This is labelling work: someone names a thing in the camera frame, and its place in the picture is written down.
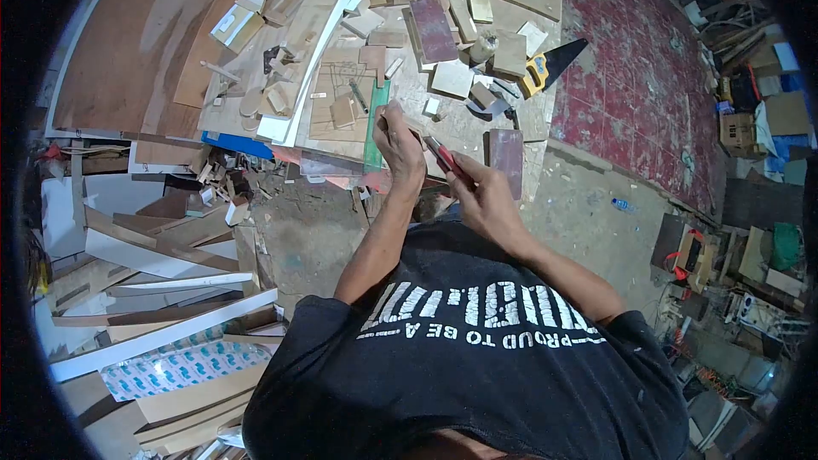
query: concrete floor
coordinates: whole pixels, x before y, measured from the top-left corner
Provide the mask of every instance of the concrete floor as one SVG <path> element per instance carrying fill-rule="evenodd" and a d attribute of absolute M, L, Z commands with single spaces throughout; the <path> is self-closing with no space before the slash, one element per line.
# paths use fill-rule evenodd
<path fill-rule="evenodd" d="M 262 187 L 273 199 L 253 204 L 253 220 L 270 253 L 259 254 L 259 266 L 276 281 L 278 304 L 289 318 L 304 295 L 332 295 L 363 230 L 349 192 L 333 185 L 303 179 L 284 184 L 271 175 Z M 612 198 L 639 210 L 617 210 Z M 521 205 L 520 215 L 540 241 L 607 279 L 629 309 L 652 323 L 667 276 L 656 276 L 649 259 L 662 214 L 670 211 L 654 189 L 550 148 L 537 196 Z"/>

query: white laminate board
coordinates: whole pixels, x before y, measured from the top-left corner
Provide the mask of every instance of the white laminate board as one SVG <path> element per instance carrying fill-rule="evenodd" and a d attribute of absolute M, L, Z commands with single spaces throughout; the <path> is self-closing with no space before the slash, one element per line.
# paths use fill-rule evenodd
<path fill-rule="evenodd" d="M 100 348 L 86 354 L 77 355 L 70 359 L 53 363 L 51 371 L 57 382 L 63 382 L 70 378 L 79 377 L 85 373 L 103 369 L 105 366 L 115 364 L 126 359 L 131 359 L 137 355 L 144 354 L 175 342 L 190 334 L 203 331 L 219 323 L 234 319 L 242 314 L 247 314 L 257 310 L 259 307 L 275 302 L 278 298 L 278 291 L 262 291 L 258 295 L 249 296 L 240 301 L 219 307 L 218 309 L 202 313 L 191 319 L 174 323 L 168 327 L 158 329 L 141 336 L 133 337 L 121 343 Z"/>

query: white plastic strip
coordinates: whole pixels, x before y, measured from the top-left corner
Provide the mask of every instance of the white plastic strip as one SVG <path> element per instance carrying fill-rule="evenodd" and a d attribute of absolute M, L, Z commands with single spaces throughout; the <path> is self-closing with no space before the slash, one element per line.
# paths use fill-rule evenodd
<path fill-rule="evenodd" d="M 286 146 L 289 148 L 295 146 L 295 136 L 298 134 L 299 124 L 301 123 L 301 114 L 303 113 L 304 104 L 306 103 L 307 95 L 309 94 L 310 82 L 312 81 L 312 72 L 315 71 L 316 66 L 318 66 L 318 61 L 321 60 L 321 56 L 324 54 L 324 49 L 330 42 L 332 32 L 335 30 L 335 27 L 338 25 L 338 22 L 343 16 L 343 8 L 349 4 L 349 1 L 350 0 L 338 0 L 333 6 L 332 13 L 330 13 L 330 18 L 327 20 L 326 25 L 324 25 L 324 30 L 322 31 L 321 36 L 318 38 L 315 51 L 312 53 L 312 57 L 309 60 L 307 72 L 304 75 L 301 89 L 299 90 L 299 95 L 295 100 L 293 117 L 290 120 L 290 125 L 286 130 L 286 134 L 283 136 L 283 138 L 281 137 L 280 119 L 262 117 L 259 129 L 256 130 L 256 134 L 259 137 L 269 138 L 273 144 L 279 146 Z"/>
<path fill-rule="evenodd" d="M 258 295 L 232 302 L 183 322 L 174 323 L 168 327 L 133 337 L 124 342 L 114 343 L 99 350 L 90 351 L 86 354 L 77 355 L 76 357 L 53 363 L 51 365 L 52 375 L 57 382 L 64 382 L 71 378 L 84 375 L 85 373 L 98 371 L 105 366 L 131 359 L 137 355 L 155 350 L 160 346 L 173 343 L 183 337 L 218 325 L 221 322 L 226 322 L 242 314 L 255 311 L 263 305 L 275 302 L 277 298 L 278 291 L 275 288 L 262 291 Z"/>
<path fill-rule="evenodd" d="M 77 31 L 74 35 L 74 38 L 71 40 L 71 43 L 68 45 L 68 50 L 66 51 L 66 58 L 62 62 L 62 66 L 60 66 L 60 74 L 56 77 L 56 84 L 54 85 L 54 92 L 52 94 L 52 101 L 51 105 L 48 107 L 48 114 L 46 115 L 46 130 L 45 136 L 46 137 L 77 137 L 77 138 L 122 138 L 122 134 L 120 132 L 107 132 L 105 130 L 99 129 L 89 129 L 89 130 L 72 130 L 72 131 L 65 131 L 65 130 L 57 130 L 54 129 L 54 110 L 56 109 L 56 100 L 60 97 L 60 88 L 62 87 L 63 80 L 66 79 L 66 72 L 68 71 L 68 63 L 71 62 L 71 56 L 74 55 L 74 50 L 77 48 L 77 43 L 79 42 L 79 36 L 83 34 L 83 29 L 85 28 L 85 24 L 88 23 L 88 18 L 91 17 L 91 13 L 93 13 L 94 8 L 97 7 L 97 2 L 100 0 L 91 0 L 91 3 L 88 4 L 85 13 L 83 14 L 82 19 L 79 21 L 79 26 L 77 27 Z"/>

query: brown board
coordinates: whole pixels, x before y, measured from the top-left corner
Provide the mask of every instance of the brown board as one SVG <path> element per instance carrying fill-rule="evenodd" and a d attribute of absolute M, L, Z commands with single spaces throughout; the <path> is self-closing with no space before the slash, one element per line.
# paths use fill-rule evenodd
<path fill-rule="evenodd" d="M 54 126 L 191 138 L 199 110 L 173 102 L 213 0 L 99 0 L 60 89 Z"/>
<path fill-rule="evenodd" d="M 207 86 L 210 83 L 210 71 L 202 67 L 199 61 L 225 64 L 230 58 L 236 56 L 210 36 L 210 30 L 232 7 L 233 1 L 214 0 L 207 15 L 204 16 L 204 21 L 199 26 L 199 32 L 196 33 L 196 38 L 193 40 L 193 46 L 190 47 L 185 66 L 181 69 L 176 95 L 173 97 L 173 101 L 177 104 L 202 107 L 205 92 L 207 92 Z"/>

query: cardboard box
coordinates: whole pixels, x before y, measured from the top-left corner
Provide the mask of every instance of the cardboard box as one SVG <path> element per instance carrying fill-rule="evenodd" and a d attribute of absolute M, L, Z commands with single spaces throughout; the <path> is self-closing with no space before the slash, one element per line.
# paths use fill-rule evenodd
<path fill-rule="evenodd" d="M 756 122 L 752 114 L 719 114 L 719 141 L 731 157 L 764 158 L 766 148 L 756 144 Z"/>
<path fill-rule="evenodd" d="M 263 25 L 264 18 L 236 4 L 216 23 L 210 36 L 238 54 Z"/>

